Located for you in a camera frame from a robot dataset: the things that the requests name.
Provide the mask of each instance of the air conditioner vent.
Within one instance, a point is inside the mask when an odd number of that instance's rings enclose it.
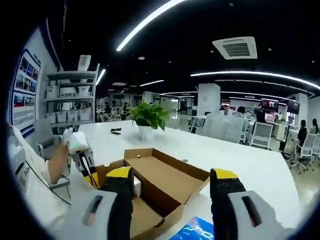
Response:
[[[258,58],[256,41],[252,36],[216,40],[212,44],[226,60]]]

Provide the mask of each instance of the pillar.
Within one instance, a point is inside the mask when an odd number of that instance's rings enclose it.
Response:
[[[308,96],[303,93],[295,95],[295,100],[300,103],[299,115],[295,115],[294,125],[300,126],[301,120],[308,121]]]
[[[220,86],[215,83],[199,84],[197,115],[217,113],[220,109]]]
[[[147,103],[147,104],[153,103],[152,92],[144,91],[142,94],[142,102]]]

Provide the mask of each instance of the blue book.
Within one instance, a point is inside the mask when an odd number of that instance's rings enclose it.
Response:
[[[169,240],[214,240],[214,225],[194,216]]]

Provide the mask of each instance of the monitor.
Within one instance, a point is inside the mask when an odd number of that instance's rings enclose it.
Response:
[[[299,114],[299,110],[300,110],[300,103],[297,102],[297,101],[292,101],[292,100],[289,100],[288,101],[288,107],[287,107],[287,112],[288,113],[292,113],[292,114]]]

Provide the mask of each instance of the poster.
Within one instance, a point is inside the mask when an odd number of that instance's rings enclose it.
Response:
[[[20,58],[11,91],[11,124],[23,135],[33,130],[36,120],[36,90],[40,63],[25,49]]]

